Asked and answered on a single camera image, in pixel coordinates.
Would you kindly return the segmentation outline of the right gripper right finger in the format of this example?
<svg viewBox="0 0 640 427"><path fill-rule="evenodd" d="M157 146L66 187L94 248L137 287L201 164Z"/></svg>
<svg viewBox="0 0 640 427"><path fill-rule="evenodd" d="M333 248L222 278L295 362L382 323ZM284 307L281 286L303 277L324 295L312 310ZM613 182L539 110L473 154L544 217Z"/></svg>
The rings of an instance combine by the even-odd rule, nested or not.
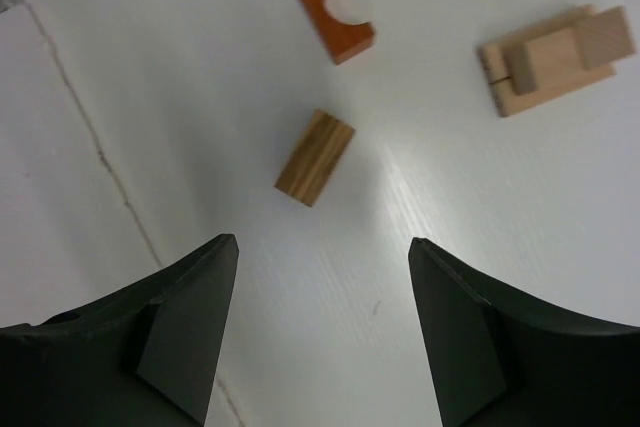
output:
<svg viewBox="0 0 640 427"><path fill-rule="evenodd" d="M534 297L428 239L408 260L443 425L638 425L638 328Z"/></svg>

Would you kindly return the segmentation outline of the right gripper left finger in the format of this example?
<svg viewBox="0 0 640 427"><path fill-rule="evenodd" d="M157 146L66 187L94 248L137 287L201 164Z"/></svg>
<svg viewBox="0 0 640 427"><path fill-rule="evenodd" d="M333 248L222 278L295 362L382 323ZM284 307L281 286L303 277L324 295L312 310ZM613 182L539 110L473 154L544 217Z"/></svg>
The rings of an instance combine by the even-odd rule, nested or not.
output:
<svg viewBox="0 0 640 427"><path fill-rule="evenodd" d="M2 328L2 425L204 425L238 257L221 234L96 301Z"/></svg>

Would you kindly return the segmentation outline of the dark striped wood block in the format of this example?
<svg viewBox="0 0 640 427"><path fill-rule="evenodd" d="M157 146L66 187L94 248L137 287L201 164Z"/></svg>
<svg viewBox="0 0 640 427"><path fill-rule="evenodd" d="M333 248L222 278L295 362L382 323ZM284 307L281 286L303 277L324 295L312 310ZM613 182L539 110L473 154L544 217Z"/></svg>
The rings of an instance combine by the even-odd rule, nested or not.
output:
<svg viewBox="0 0 640 427"><path fill-rule="evenodd" d="M349 146L355 129L316 109L298 139L275 188L307 207L313 207Z"/></svg>

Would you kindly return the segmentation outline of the light long wood block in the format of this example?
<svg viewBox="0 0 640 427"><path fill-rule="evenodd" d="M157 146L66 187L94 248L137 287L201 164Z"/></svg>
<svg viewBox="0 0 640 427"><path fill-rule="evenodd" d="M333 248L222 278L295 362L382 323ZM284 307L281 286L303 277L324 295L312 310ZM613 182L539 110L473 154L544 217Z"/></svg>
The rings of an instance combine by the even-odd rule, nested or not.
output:
<svg viewBox="0 0 640 427"><path fill-rule="evenodd" d="M594 15L596 12L597 9L592 4L572 7L560 14L521 27L481 45L478 48L478 54L488 83L495 84L510 76L510 71L504 58L505 50L516 44L571 26L581 19Z"/></svg>
<svg viewBox="0 0 640 427"><path fill-rule="evenodd" d="M604 81L615 75L615 67L608 65L593 71L588 71L582 77L571 80L563 85L544 88L525 95L515 93L509 78L491 83L490 89L500 116L509 117Z"/></svg>

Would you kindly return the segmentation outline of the small light wood cube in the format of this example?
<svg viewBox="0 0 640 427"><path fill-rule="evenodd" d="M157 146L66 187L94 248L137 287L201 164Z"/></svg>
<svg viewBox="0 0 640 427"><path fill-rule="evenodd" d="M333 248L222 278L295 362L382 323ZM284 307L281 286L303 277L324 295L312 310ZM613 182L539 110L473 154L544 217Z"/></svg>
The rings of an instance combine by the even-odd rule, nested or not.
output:
<svg viewBox="0 0 640 427"><path fill-rule="evenodd" d="M589 16L577 22L574 30L586 70L594 70L637 53L624 6Z"/></svg>

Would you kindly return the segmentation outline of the red-brown notched block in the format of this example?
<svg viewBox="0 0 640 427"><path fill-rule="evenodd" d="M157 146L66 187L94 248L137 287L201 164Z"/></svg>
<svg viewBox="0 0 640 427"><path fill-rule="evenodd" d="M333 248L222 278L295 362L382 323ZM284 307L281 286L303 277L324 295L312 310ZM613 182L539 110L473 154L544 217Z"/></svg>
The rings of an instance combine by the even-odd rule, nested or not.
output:
<svg viewBox="0 0 640 427"><path fill-rule="evenodd" d="M347 23L328 8L327 0L299 0L311 25L335 65L369 49L376 39L371 22Z"/></svg>

